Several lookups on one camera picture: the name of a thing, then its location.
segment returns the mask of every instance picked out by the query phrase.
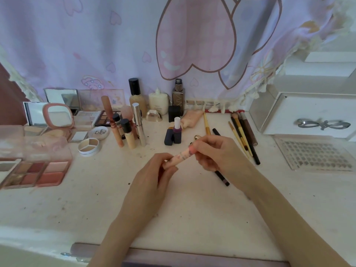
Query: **white drawer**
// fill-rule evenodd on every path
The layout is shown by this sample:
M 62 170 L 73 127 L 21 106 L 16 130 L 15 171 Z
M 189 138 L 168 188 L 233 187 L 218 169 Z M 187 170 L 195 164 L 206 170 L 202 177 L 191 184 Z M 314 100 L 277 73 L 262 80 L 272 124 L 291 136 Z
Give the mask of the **white drawer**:
M 337 130 L 330 127 L 300 128 L 298 119 L 329 124 L 348 122 L 350 127 Z M 347 138 L 356 131 L 356 96 L 282 93 L 268 115 L 261 132 L 264 134 L 301 134 Z

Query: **pink pen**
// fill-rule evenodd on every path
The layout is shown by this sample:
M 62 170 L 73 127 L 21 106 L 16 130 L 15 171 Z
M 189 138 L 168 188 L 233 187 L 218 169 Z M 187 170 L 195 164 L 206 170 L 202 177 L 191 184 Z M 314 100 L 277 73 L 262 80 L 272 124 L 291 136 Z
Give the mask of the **pink pen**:
M 193 147 L 193 145 L 189 145 L 188 149 L 184 150 L 180 154 L 172 157 L 170 160 L 168 160 L 166 163 L 162 165 L 163 169 L 166 170 L 167 168 L 171 166 L 176 166 L 183 160 L 186 160 L 188 157 L 191 157 L 197 152 L 197 150 Z

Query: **white lotion bottle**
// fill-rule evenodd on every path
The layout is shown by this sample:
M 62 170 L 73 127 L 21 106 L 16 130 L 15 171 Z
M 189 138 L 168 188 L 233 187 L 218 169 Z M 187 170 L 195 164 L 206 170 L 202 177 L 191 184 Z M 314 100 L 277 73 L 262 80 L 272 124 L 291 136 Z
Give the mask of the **white lotion bottle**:
M 168 94 L 161 93 L 157 88 L 155 93 L 149 94 L 149 107 L 151 110 L 158 111 L 161 115 L 168 112 L 169 98 Z

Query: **white nail polish cap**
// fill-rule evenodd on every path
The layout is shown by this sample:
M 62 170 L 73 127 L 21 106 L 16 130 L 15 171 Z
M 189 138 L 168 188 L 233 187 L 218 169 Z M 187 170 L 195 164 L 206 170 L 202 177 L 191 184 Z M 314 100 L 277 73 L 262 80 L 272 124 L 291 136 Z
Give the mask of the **white nail polish cap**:
M 174 119 L 174 128 L 175 129 L 180 129 L 180 118 L 179 117 L 176 117 Z

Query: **white desk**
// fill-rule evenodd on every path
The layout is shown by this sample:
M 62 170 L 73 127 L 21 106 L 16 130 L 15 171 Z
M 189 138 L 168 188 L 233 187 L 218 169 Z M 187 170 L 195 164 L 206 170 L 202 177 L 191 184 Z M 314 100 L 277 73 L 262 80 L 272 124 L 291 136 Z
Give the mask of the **white desk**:
M 58 187 L 0 191 L 0 244 L 54 257 L 74 242 L 99 244 L 135 174 L 157 152 L 175 155 L 196 134 L 201 118 L 183 131 L 182 143 L 165 146 L 167 118 L 144 121 L 147 146 L 119 148 L 112 133 L 93 157 L 82 157 L 71 143 L 73 163 Z M 230 115 L 207 114 L 210 129 L 234 137 Z M 356 266 L 356 176 L 293 172 L 271 136 L 256 132 L 257 166 L 303 218 L 346 261 Z M 356 155 L 356 144 L 345 143 Z M 134 248 L 204 255 L 285 260 L 251 201 L 226 187 L 194 157 L 178 165 L 159 213 L 132 244 Z

